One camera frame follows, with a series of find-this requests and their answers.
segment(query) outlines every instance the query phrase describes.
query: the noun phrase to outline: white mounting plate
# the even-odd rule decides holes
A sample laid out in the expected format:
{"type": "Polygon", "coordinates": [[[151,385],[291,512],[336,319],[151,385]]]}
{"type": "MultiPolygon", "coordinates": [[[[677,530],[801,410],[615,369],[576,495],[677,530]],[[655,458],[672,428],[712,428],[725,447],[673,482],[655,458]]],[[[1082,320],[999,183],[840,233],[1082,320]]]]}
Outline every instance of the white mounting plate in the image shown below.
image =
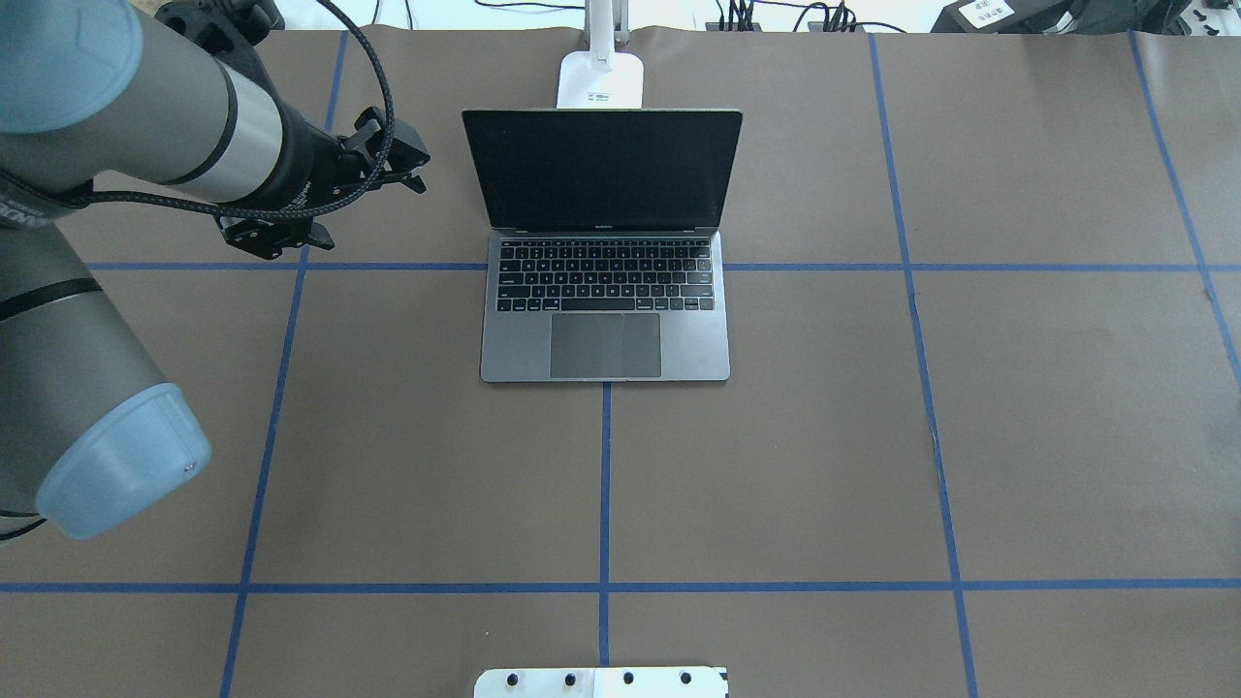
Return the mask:
{"type": "Polygon", "coordinates": [[[728,698],[722,667],[488,669],[474,698],[728,698]],[[685,683],[683,674],[690,678],[685,683]],[[566,677],[572,676],[572,686],[566,677]]]}
{"type": "Polygon", "coordinates": [[[642,58],[633,53],[613,53],[607,68],[591,51],[573,51],[560,62],[556,107],[640,109],[643,72],[642,58]]]}

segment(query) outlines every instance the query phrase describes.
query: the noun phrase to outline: open laptop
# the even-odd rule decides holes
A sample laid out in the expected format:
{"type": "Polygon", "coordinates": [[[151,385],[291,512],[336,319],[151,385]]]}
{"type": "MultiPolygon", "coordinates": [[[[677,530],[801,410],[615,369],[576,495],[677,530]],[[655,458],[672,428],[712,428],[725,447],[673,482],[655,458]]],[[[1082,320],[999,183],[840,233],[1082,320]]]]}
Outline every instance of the open laptop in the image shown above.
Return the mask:
{"type": "Polygon", "coordinates": [[[736,111],[470,109],[483,380],[725,380],[736,111]]]}

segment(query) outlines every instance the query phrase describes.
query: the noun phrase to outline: gray robot arm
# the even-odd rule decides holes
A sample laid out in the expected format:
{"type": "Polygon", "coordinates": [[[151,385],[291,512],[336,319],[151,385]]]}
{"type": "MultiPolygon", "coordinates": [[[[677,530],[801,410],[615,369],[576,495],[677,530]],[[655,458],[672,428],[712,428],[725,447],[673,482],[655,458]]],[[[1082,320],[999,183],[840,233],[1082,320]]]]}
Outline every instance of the gray robot arm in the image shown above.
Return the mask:
{"type": "Polygon", "coordinates": [[[280,26],[272,0],[170,2],[158,17],[125,0],[0,0],[0,543],[36,513],[97,535],[211,455],[55,219],[101,201],[172,205],[274,258],[330,250],[311,216],[369,189],[424,189],[414,170],[429,155],[392,118],[386,83],[385,112],[364,112],[349,138],[279,99],[253,51],[280,26]],[[92,191],[104,170],[220,206],[92,191]]]}

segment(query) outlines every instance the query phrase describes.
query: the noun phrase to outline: light blue cap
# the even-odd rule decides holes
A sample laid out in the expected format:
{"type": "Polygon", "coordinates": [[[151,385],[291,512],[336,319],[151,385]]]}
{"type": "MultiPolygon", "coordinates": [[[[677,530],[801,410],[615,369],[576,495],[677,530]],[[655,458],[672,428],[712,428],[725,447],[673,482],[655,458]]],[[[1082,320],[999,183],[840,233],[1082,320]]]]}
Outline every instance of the light blue cap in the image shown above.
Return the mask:
{"type": "Polygon", "coordinates": [[[141,57],[125,0],[0,0],[0,133],[93,117],[129,87],[141,57]]]}
{"type": "Polygon", "coordinates": [[[154,504],[211,460],[181,389],[153,385],[113,407],[52,466],[38,513],[69,538],[92,538],[154,504]]]}

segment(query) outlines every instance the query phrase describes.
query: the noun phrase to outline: laptop screen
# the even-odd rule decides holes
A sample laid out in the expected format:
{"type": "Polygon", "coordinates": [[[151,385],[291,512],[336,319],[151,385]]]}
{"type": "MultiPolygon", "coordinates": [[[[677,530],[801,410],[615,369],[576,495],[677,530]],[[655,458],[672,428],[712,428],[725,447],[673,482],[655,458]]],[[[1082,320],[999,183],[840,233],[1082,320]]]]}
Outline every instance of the laptop screen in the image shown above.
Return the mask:
{"type": "Polygon", "coordinates": [[[493,227],[717,227],[736,111],[465,111],[493,227]]]}

